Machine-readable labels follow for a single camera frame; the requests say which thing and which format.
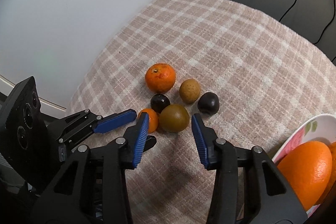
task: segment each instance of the tangerine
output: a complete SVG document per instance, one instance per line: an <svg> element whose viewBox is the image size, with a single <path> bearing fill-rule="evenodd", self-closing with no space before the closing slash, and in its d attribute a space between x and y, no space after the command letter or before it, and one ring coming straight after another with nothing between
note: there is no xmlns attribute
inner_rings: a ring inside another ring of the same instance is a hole
<svg viewBox="0 0 336 224"><path fill-rule="evenodd" d="M170 90L175 84L175 70L168 64L152 65L145 75L148 88L155 93L164 93Z"/></svg>
<svg viewBox="0 0 336 224"><path fill-rule="evenodd" d="M278 164L278 169L288 180L306 211L325 190L331 167L331 152L327 145L319 141L299 145Z"/></svg>
<svg viewBox="0 0 336 224"><path fill-rule="evenodd" d="M141 110L138 114L138 118L140 117L142 112L147 112L149 115L149 127L148 127L148 133L152 133L154 132L158 125L159 125L159 117L156 114L156 112L151 109L151 108L145 108L143 110Z"/></svg>
<svg viewBox="0 0 336 224"><path fill-rule="evenodd" d="M331 156L332 156L332 161L333 161L333 164L332 164L332 167L331 167L331 175L330 175L329 182L328 182L322 196L319 198L319 200L316 202L316 204L321 204L323 202L323 200L326 198L327 194L331 190L331 187L334 185L334 183L336 181L336 142L333 142L331 145L329 145L329 149L330 149Z"/></svg>

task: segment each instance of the tablecloth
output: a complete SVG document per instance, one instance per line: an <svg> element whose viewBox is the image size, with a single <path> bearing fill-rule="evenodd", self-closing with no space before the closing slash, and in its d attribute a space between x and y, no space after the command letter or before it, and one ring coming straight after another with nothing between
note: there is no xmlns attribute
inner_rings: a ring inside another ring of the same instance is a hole
<svg viewBox="0 0 336 224"><path fill-rule="evenodd" d="M149 107L153 93L144 76L155 63L175 68L166 96L190 115L197 108L179 97L184 80L195 78L202 93L216 93L220 110L204 122L243 148L260 145L272 154L305 120L336 110L335 66L275 19L229 0L153 0L99 54L68 113ZM85 143L105 145L125 128ZM215 172L200 164L191 125L153 134L157 145L126 172L134 223L205 223Z"/></svg>

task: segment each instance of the white plate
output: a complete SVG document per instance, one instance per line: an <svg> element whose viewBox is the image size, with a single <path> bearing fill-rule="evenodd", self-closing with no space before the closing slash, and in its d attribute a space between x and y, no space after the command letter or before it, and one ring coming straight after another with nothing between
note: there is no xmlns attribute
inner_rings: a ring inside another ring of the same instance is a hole
<svg viewBox="0 0 336 224"><path fill-rule="evenodd" d="M336 142L336 117L331 114L320 114L309 119L286 140L274 155L272 161L275 164L279 163L290 151L308 141L320 141L326 145ZM311 216L319 206L320 205L312 206L307 211L308 217ZM239 213L238 219L241 218L243 212L244 206Z"/></svg>

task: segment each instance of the orange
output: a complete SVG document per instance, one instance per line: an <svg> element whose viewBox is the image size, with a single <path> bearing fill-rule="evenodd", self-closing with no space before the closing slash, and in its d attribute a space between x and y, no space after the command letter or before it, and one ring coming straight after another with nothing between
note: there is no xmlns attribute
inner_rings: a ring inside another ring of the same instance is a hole
<svg viewBox="0 0 336 224"><path fill-rule="evenodd" d="M325 190L331 167L331 152L327 145L318 141L299 145L278 164L306 211Z"/></svg>
<svg viewBox="0 0 336 224"><path fill-rule="evenodd" d="M145 75L148 88L155 93L167 92L173 87L175 80L175 70L163 63L152 65Z"/></svg>
<svg viewBox="0 0 336 224"><path fill-rule="evenodd" d="M156 114L156 112L154 110L152 110L151 108L145 108L143 110L140 111L138 118L140 117L142 112L147 112L149 115L149 128L148 128L148 133L152 133L153 131L155 131L159 125L159 117Z"/></svg>
<svg viewBox="0 0 336 224"><path fill-rule="evenodd" d="M323 200L326 198L327 194L329 193L331 187L334 185L336 181L336 142L333 142L331 145L329 145L329 149L330 149L332 161L333 161L333 164L331 167L331 176L330 176L329 182L322 196L319 198L316 204L321 204L323 202Z"/></svg>

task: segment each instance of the blue gripper pad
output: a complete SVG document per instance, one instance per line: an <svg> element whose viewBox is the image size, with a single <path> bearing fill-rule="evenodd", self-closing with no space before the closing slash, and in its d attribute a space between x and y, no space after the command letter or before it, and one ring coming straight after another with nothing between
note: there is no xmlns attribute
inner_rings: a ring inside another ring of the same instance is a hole
<svg viewBox="0 0 336 224"><path fill-rule="evenodd" d="M203 121L197 119L197 116L193 115L191 117L191 127L199 155L199 160L201 164L204 165L204 168L208 168L210 164L208 159L208 147L205 143L202 130L205 128Z"/></svg>
<svg viewBox="0 0 336 224"><path fill-rule="evenodd" d="M128 109L120 113L114 113L112 115L104 117L97 123L94 128L94 133L107 133L118 127L124 126L137 118L137 112L133 109Z"/></svg>

